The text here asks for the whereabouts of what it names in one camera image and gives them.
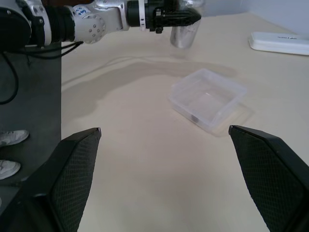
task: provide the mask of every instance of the black cable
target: black cable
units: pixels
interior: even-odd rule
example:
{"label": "black cable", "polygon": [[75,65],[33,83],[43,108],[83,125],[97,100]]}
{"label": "black cable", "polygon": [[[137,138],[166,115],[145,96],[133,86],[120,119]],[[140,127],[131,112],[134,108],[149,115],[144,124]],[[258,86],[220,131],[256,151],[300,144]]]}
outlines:
{"label": "black cable", "polygon": [[[33,51],[33,52],[27,52],[27,51],[15,51],[15,52],[10,52],[10,53],[15,53],[15,54],[24,54],[30,57],[34,57],[34,58],[38,58],[38,59],[57,59],[60,57],[65,56],[66,54],[70,53],[71,51],[73,51],[74,49],[78,48],[80,45],[82,45],[84,42],[75,42],[75,43],[71,43],[67,46],[63,46],[63,47],[59,47],[59,48],[53,48],[53,49],[48,49],[48,50],[44,50],[44,51]],[[55,51],[59,51],[59,50],[63,50],[69,47],[73,47],[71,49],[69,49],[68,51],[57,55],[57,56],[53,56],[53,57],[45,57],[45,56],[38,56],[36,54],[46,54],[46,53],[50,53],[50,52],[55,52]],[[6,63],[9,65],[9,67],[12,70],[13,76],[14,76],[14,92],[13,94],[5,101],[0,101],[0,105],[5,105],[7,103],[10,103],[16,96],[18,93],[18,89],[19,89],[19,80],[18,80],[18,75],[17,72],[13,66],[13,64],[11,63],[11,61],[8,59],[8,57],[1,52],[4,60],[6,61]]]}
{"label": "black cable", "polygon": [[32,52],[27,52],[27,51],[10,51],[10,53],[24,54],[24,55],[29,55],[29,54],[45,54],[45,53],[56,52],[56,51],[63,50],[63,49],[69,48],[69,47],[73,47],[75,45],[81,45],[83,43],[84,42],[75,42],[75,43],[71,43],[71,44],[63,46],[63,47],[47,49],[47,50],[41,50],[41,51],[32,51]]}
{"label": "black cable", "polygon": [[38,59],[57,59],[57,58],[60,58],[60,57],[63,57],[65,56],[66,54],[70,53],[71,51],[73,51],[74,49],[78,48],[82,43],[77,43],[74,45],[73,48],[69,49],[68,51],[60,54],[60,55],[57,55],[57,56],[53,56],[53,57],[44,57],[44,56],[38,56],[38,55],[35,55],[35,54],[32,54],[32,53],[25,53],[25,55],[28,55],[30,57],[34,57],[34,58],[38,58]]}
{"label": "black cable", "polygon": [[4,60],[9,65],[9,67],[11,68],[13,76],[14,76],[14,82],[15,82],[13,94],[7,100],[0,101],[0,105],[5,105],[5,104],[11,102],[16,97],[17,92],[18,92],[18,88],[19,88],[19,81],[18,81],[17,72],[16,72],[13,64],[11,63],[11,61],[8,59],[8,57],[3,52],[1,52],[1,55],[3,56]]}

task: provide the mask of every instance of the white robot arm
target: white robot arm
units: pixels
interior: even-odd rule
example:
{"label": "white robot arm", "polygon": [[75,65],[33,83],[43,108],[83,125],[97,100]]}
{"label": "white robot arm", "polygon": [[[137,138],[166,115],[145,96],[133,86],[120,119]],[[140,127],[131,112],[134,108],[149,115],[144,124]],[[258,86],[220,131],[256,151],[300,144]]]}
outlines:
{"label": "white robot arm", "polygon": [[201,19],[197,5],[192,4],[200,4],[200,0],[179,1],[94,0],[74,7],[54,7],[43,6],[41,0],[1,0],[0,30],[5,33],[0,38],[0,51],[63,41],[92,44],[107,33],[130,27],[162,33],[163,27],[179,30]]}

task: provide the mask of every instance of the beige table surface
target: beige table surface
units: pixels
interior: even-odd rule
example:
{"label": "beige table surface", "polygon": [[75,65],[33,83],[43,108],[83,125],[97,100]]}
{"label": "beige table surface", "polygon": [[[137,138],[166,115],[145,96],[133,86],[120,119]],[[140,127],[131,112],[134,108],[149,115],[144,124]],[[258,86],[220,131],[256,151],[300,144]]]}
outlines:
{"label": "beige table surface", "polygon": [[249,48],[252,14],[203,18],[194,45],[130,29],[62,61],[62,137],[102,128],[80,232],[266,232],[225,126],[217,137],[171,109],[172,84],[207,68],[248,89],[244,126],[281,137],[309,164],[309,60]]}

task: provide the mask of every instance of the white device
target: white device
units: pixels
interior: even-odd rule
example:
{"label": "white device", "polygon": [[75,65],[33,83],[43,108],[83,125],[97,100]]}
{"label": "white device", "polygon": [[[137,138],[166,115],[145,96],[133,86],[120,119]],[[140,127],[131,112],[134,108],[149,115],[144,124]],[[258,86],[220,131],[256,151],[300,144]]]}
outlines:
{"label": "white device", "polygon": [[309,56],[309,37],[294,34],[253,32],[249,38],[252,49]]}

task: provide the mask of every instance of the clear plastic container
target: clear plastic container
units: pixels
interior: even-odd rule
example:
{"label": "clear plastic container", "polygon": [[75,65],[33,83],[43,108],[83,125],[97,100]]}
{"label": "clear plastic container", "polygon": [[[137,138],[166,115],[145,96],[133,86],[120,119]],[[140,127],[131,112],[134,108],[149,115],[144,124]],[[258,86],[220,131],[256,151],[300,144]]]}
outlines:
{"label": "clear plastic container", "polygon": [[247,93],[241,85],[213,73],[199,70],[172,87],[173,108],[206,131],[220,125]]}

